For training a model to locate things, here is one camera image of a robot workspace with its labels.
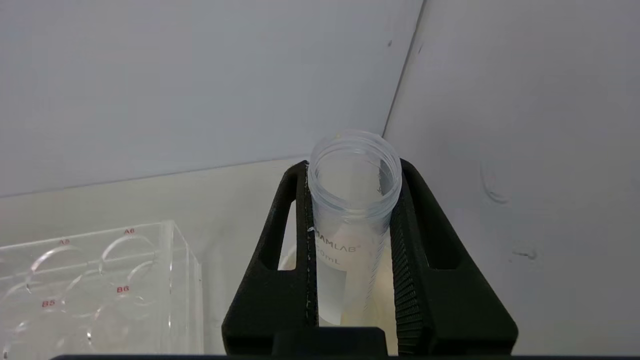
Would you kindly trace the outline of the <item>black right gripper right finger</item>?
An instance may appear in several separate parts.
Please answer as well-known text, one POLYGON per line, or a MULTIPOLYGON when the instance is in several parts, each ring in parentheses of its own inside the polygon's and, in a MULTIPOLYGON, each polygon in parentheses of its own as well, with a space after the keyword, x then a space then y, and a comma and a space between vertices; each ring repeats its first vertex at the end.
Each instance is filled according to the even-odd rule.
POLYGON ((401 356, 509 356, 517 324, 418 169, 401 161, 391 213, 395 326, 401 356))

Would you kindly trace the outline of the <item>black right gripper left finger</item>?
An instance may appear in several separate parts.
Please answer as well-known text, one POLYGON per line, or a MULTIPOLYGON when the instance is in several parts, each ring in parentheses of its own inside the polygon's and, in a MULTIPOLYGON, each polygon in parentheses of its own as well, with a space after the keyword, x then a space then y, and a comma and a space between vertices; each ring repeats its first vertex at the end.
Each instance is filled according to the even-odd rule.
POLYGON ((319 306, 308 161, 283 174, 253 255, 221 326, 229 356, 266 356, 281 332, 317 327, 319 306), (278 268, 291 206, 295 205, 295 268, 278 268))

